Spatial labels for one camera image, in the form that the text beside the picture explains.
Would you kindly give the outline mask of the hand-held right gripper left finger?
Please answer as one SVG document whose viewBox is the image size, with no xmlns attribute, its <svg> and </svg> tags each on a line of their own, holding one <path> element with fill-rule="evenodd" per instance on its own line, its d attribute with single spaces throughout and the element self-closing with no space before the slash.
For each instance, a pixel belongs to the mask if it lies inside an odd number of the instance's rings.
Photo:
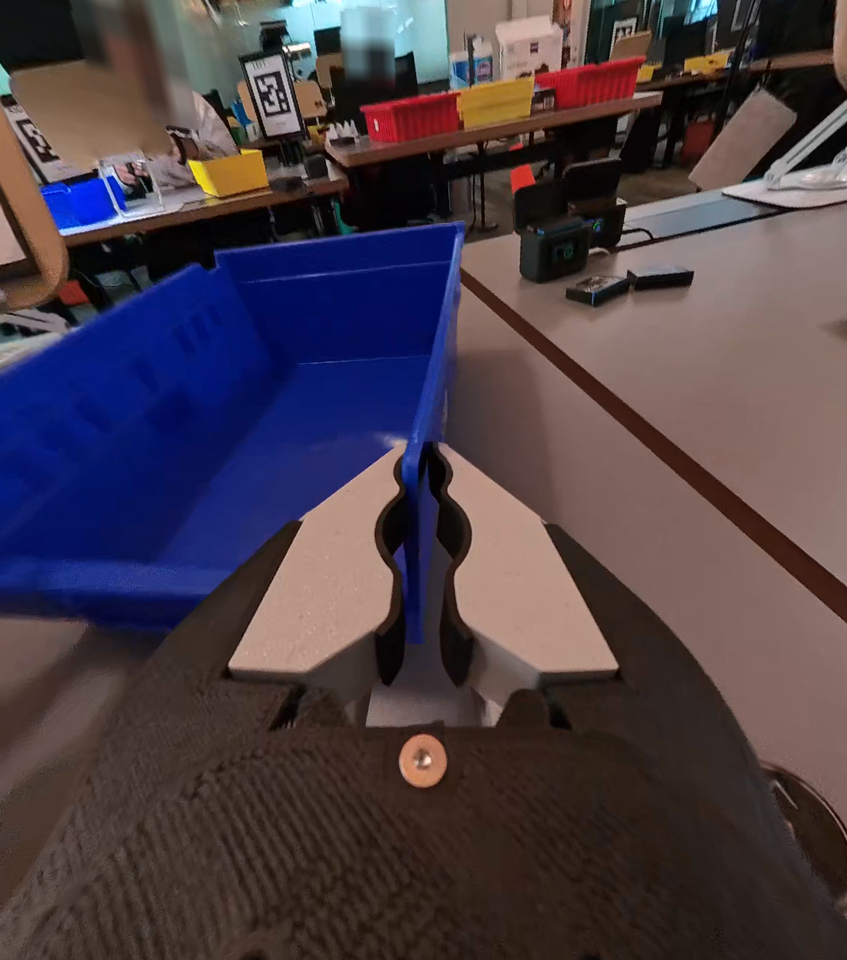
<svg viewBox="0 0 847 960">
<path fill-rule="evenodd" d="M 308 511 L 249 621 L 228 673 L 241 681 L 372 687 L 406 642 L 395 555 L 408 526 L 404 443 Z"/>
</svg>

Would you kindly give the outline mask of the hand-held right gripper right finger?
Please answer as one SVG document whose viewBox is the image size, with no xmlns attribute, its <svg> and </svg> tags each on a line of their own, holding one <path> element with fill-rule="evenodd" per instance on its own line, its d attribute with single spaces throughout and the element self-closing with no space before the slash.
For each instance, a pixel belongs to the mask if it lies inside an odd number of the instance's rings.
<svg viewBox="0 0 847 960">
<path fill-rule="evenodd" d="M 619 663 L 546 522 L 446 443 L 427 479 L 448 558 L 440 651 L 456 687 L 605 681 Z"/>
</svg>

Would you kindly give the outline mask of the blue plastic bin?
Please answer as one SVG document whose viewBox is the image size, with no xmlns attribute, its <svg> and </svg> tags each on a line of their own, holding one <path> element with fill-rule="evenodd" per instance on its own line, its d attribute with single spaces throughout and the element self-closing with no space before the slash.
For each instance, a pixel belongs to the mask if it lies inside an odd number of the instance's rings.
<svg viewBox="0 0 847 960">
<path fill-rule="evenodd" d="M 168 632 L 405 445 L 423 626 L 462 222 L 231 249 L 0 375 L 0 615 Z"/>
</svg>

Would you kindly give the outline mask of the small black battery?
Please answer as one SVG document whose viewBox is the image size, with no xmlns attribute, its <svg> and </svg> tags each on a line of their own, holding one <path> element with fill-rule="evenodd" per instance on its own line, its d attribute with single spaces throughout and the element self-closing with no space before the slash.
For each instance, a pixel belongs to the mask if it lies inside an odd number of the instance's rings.
<svg viewBox="0 0 847 960">
<path fill-rule="evenodd" d="M 567 286 L 564 297 L 577 304 L 598 307 L 625 296 L 631 288 L 632 282 L 625 275 L 596 274 Z"/>
<path fill-rule="evenodd" d="M 633 291 L 683 289 L 694 282 L 694 270 L 676 266 L 640 267 L 627 270 Z"/>
</svg>

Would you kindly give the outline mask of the black charger box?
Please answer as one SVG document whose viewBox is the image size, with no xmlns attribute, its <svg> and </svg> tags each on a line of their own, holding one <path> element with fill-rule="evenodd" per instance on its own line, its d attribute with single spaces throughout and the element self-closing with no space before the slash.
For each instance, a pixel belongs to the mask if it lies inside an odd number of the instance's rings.
<svg viewBox="0 0 847 960">
<path fill-rule="evenodd" d="M 534 283 L 546 283 L 575 275 L 590 258 L 593 224 L 581 217 L 528 224 L 517 232 L 518 271 Z"/>
</svg>

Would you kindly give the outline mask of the round desk grommet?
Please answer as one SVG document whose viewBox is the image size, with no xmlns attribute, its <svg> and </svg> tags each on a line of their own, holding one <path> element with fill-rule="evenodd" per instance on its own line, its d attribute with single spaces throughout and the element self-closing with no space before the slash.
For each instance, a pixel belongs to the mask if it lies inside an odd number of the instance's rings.
<svg viewBox="0 0 847 960">
<path fill-rule="evenodd" d="M 847 825 L 835 807 L 800 775 L 764 760 L 760 767 L 806 860 L 832 902 L 846 915 Z"/>
</svg>

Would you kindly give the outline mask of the black upright device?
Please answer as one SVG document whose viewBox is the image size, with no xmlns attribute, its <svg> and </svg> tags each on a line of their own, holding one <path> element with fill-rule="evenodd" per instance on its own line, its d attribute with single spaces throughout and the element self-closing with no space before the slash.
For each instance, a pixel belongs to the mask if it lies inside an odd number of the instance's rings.
<svg viewBox="0 0 847 960">
<path fill-rule="evenodd" d="M 619 197 L 621 178 L 622 161 L 614 157 L 576 162 L 562 172 L 566 212 L 589 224 L 593 247 L 612 250 L 622 239 L 628 205 Z"/>
</svg>

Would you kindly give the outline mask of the yellow plastic bin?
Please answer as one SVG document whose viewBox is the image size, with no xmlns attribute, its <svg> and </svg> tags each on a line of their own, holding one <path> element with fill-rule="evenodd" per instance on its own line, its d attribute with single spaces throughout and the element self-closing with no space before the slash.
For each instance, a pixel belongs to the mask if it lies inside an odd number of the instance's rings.
<svg viewBox="0 0 847 960">
<path fill-rule="evenodd" d="M 187 162 L 201 191 L 215 199 L 267 189 L 270 186 L 263 153 L 241 150 L 238 154 Z"/>
</svg>

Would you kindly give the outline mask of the small blue bin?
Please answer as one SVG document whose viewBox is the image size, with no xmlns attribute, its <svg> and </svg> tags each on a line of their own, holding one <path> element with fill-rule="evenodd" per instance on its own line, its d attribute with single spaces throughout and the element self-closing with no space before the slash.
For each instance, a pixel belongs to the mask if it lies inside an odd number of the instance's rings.
<svg viewBox="0 0 847 960">
<path fill-rule="evenodd" d="M 104 223 L 127 210 L 122 184 L 111 175 L 72 183 L 59 181 L 39 190 L 62 233 Z"/>
</svg>

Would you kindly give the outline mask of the long wooden table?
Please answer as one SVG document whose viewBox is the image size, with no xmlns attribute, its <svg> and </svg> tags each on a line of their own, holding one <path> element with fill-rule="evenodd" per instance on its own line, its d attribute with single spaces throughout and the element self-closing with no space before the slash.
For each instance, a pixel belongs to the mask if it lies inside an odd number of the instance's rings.
<svg viewBox="0 0 847 960">
<path fill-rule="evenodd" d="M 476 180 L 478 208 L 470 225 L 487 233 L 493 228 L 483 194 L 489 174 L 542 162 L 561 176 L 613 142 L 622 117 L 656 109 L 662 99 L 658 91 L 638 92 L 398 143 L 375 143 L 367 136 L 351 145 L 328 143 L 324 151 L 348 184 L 342 220 L 362 232 L 448 221 L 454 217 L 454 183 Z"/>
</svg>

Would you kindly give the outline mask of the red plastic basket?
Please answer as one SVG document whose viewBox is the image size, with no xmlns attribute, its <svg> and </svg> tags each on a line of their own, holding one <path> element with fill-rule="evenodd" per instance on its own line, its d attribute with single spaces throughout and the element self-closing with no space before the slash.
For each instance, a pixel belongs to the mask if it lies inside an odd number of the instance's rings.
<svg viewBox="0 0 847 960">
<path fill-rule="evenodd" d="M 554 109 L 575 110 L 615 100 L 631 99 L 636 91 L 644 55 L 537 73 L 535 85 L 551 90 Z"/>
<path fill-rule="evenodd" d="M 371 143 L 397 144 L 451 134 L 460 128 L 458 91 L 360 106 Z"/>
</svg>

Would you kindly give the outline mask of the grey leaning board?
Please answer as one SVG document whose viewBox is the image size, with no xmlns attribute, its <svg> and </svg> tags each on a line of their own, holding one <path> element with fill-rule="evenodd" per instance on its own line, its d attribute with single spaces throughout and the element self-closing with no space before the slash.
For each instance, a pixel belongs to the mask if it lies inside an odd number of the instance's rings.
<svg viewBox="0 0 847 960">
<path fill-rule="evenodd" d="M 764 88 L 753 90 L 688 175 L 699 191 L 736 186 L 794 126 L 797 113 Z"/>
</svg>

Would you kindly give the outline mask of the black white marker tag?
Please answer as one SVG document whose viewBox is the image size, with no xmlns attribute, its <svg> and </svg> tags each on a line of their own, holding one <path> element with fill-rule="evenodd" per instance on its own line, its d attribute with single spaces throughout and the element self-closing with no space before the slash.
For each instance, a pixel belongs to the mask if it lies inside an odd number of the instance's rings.
<svg viewBox="0 0 847 960">
<path fill-rule="evenodd" d="M 239 57 L 239 63 L 263 138 L 299 139 L 306 126 L 284 49 L 245 54 Z"/>
<path fill-rule="evenodd" d="M 42 185 L 50 185 L 64 179 L 65 175 L 62 174 L 60 166 L 61 158 L 27 111 L 11 94 L 1 96 L 0 103 L 37 181 Z"/>
</svg>

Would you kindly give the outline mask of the white blue container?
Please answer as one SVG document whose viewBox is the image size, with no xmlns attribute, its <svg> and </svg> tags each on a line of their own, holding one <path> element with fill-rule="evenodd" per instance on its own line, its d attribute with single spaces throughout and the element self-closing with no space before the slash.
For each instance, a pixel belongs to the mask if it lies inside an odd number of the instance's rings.
<svg viewBox="0 0 847 960">
<path fill-rule="evenodd" d="M 494 47 L 483 35 L 464 34 L 464 48 L 448 55 L 449 89 L 465 90 L 492 82 Z"/>
</svg>

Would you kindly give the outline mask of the white cardboard box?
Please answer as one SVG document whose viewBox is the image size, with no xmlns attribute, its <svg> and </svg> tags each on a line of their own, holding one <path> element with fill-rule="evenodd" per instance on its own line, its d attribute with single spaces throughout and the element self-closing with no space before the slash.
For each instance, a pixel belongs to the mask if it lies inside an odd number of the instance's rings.
<svg viewBox="0 0 847 960">
<path fill-rule="evenodd" d="M 499 80 L 512 80 L 563 68 L 564 31 L 547 16 L 500 22 L 494 27 Z"/>
</svg>

